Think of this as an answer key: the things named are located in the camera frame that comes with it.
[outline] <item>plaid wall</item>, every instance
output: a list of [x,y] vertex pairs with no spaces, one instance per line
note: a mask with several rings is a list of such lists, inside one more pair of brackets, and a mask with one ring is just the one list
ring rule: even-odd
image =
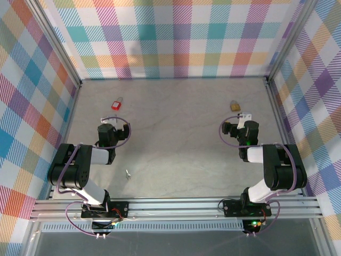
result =
[[80,75],[101,79],[264,76],[304,0],[40,2]]
[[0,255],[17,255],[76,87],[24,0],[0,6]]
[[341,255],[341,0],[320,0],[275,79],[277,100]]

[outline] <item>red padlock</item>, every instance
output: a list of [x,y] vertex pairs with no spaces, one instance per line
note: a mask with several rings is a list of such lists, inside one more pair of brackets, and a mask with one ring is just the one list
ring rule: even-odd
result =
[[119,110],[119,108],[120,108],[121,105],[122,105],[122,100],[123,100],[123,98],[122,98],[122,97],[119,97],[117,100],[115,100],[115,101],[113,102],[113,104],[111,105],[111,108],[112,108],[113,110]]

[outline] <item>padlock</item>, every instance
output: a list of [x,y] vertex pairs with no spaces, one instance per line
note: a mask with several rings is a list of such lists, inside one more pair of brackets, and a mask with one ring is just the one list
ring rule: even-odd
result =
[[231,107],[231,110],[233,112],[240,111],[240,106],[239,106],[238,102],[236,102],[235,100],[231,101],[230,107]]
[[119,97],[117,100],[115,100],[115,101],[113,102],[113,104],[111,105],[111,108],[112,108],[113,110],[119,110],[119,108],[120,108],[121,105],[122,105],[122,100],[123,100],[123,98],[122,98],[122,97]]

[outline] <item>gold padlock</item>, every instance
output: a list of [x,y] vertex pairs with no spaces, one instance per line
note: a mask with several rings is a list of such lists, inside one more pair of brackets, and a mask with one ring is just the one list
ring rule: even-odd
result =
[[232,100],[232,101],[231,101],[230,107],[231,107],[231,110],[232,110],[233,112],[238,112],[238,111],[240,111],[240,106],[239,106],[238,102],[236,102],[235,100]]

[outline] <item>white vent strip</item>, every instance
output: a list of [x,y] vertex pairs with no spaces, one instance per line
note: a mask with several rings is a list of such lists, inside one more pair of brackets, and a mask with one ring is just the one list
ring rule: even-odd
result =
[[[85,231],[91,231],[91,224],[76,224]],[[119,231],[235,231],[242,230],[243,224],[239,220],[221,220],[221,221],[139,221],[129,223],[119,223],[112,229]],[[67,222],[46,222],[42,232],[72,232],[77,231]]]

